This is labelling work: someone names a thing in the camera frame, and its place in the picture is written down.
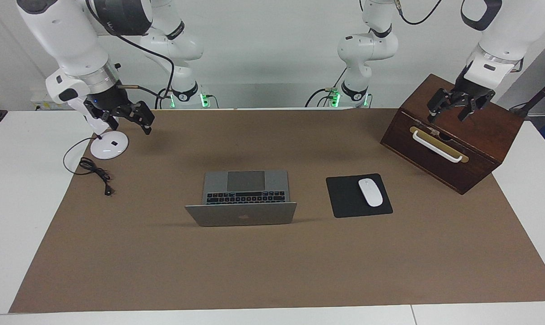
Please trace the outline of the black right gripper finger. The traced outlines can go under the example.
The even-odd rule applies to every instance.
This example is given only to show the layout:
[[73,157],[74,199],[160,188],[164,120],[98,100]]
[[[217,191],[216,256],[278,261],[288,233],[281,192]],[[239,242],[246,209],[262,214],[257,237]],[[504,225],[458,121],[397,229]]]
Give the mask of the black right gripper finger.
[[95,107],[91,100],[84,100],[83,105],[87,109],[85,119],[93,131],[107,131],[109,129],[112,131],[117,130],[119,123],[116,117]]
[[130,111],[127,119],[139,125],[145,135],[149,135],[152,132],[152,123],[155,119],[151,109],[145,102],[132,103],[128,107]]

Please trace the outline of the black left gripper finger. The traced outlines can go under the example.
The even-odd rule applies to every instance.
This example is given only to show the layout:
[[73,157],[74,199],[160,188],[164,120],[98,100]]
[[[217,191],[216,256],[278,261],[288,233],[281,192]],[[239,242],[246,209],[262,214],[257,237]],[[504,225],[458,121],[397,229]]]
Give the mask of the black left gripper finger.
[[469,94],[464,95],[464,108],[460,111],[458,119],[464,121],[469,115],[472,115],[475,111],[485,108],[487,104],[491,102],[495,93],[487,93],[479,97],[472,97]]
[[453,92],[445,89],[438,89],[427,103],[429,109],[428,120],[430,123],[435,123],[440,113],[450,110],[454,107]]

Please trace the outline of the silver laptop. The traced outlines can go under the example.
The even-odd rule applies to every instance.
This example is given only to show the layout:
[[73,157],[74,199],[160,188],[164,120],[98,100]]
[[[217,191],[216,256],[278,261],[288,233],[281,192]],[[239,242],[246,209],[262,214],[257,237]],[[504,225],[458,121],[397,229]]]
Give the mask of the silver laptop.
[[201,227],[291,224],[296,208],[284,169],[207,172],[202,203],[185,206]]

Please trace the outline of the dark brown wooden box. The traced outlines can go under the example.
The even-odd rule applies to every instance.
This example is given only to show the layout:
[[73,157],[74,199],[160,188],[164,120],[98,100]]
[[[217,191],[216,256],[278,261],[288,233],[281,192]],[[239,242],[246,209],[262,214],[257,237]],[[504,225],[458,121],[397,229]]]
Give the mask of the dark brown wooden box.
[[[428,101],[438,89],[452,87],[434,74],[427,76],[400,106],[381,144],[455,192],[465,194],[504,162],[524,119],[489,103],[464,121],[458,119],[462,109],[455,107],[430,123]],[[442,140],[468,156],[469,161],[454,164],[433,153],[413,140],[411,127]]]

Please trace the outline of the white power strip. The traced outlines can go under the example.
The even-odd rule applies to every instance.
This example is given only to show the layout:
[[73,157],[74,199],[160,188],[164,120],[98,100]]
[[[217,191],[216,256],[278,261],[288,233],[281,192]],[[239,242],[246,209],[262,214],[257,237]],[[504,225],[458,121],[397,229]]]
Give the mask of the white power strip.
[[36,111],[71,111],[71,108],[68,104],[62,103],[58,104],[50,97],[48,94],[43,93],[34,93],[31,97],[31,103],[33,109]]

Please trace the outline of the black stand pole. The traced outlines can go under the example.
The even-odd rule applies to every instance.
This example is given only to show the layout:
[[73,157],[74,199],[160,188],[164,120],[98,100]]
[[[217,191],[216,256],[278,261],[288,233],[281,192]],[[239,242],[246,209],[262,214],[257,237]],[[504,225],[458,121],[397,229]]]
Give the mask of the black stand pole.
[[538,93],[536,93],[529,101],[517,104],[514,107],[510,108],[509,111],[517,116],[525,118],[528,116],[530,110],[544,98],[545,98],[545,86]]

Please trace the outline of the white computer mouse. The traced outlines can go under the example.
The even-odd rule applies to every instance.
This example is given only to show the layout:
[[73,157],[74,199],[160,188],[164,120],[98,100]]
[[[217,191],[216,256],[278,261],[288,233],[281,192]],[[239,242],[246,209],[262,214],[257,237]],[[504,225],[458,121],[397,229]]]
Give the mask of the white computer mouse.
[[376,182],[371,178],[364,178],[358,181],[359,189],[367,204],[371,207],[381,206],[383,196]]

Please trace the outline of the black mouse pad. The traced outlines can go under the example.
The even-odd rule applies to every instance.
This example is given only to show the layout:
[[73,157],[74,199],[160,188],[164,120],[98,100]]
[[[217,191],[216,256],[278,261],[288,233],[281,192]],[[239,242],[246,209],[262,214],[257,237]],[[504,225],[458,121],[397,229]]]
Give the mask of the black mouse pad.
[[[358,181],[364,178],[371,178],[378,185],[383,196],[381,206],[371,207],[365,201],[358,185]],[[382,177],[378,173],[328,177],[326,184],[335,218],[365,217],[392,214],[393,212]]]

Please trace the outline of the brown table mat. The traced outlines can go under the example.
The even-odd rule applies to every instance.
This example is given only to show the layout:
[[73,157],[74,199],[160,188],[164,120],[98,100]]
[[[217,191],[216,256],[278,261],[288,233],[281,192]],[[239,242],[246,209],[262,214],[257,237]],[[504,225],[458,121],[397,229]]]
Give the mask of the brown table mat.
[[[394,110],[157,111],[74,176],[10,312],[545,301],[493,177],[460,195],[380,144]],[[208,171],[284,169],[293,223],[199,227]],[[335,218],[326,178],[378,173],[392,214]]]

